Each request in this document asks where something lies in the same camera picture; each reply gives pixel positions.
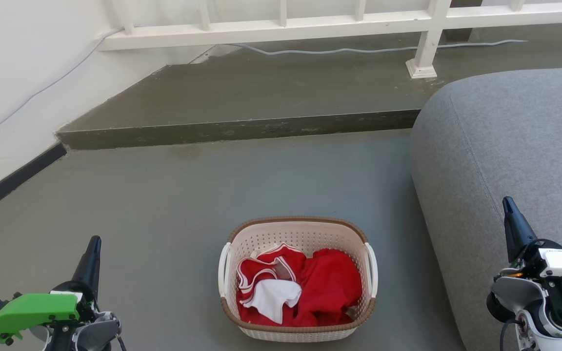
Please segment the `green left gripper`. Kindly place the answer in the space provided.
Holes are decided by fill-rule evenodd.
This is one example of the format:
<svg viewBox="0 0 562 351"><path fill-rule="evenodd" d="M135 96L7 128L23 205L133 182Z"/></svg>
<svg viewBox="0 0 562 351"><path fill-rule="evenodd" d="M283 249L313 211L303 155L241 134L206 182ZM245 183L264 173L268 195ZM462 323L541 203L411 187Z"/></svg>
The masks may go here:
<svg viewBox="0 0 562 351"><path fill-rule="evenodd" d="M72 276L49 293L22 294L0 307L0 343L20 332L56 322L84 324L95 320L100 286L100 236L92 236Z"/></svg>

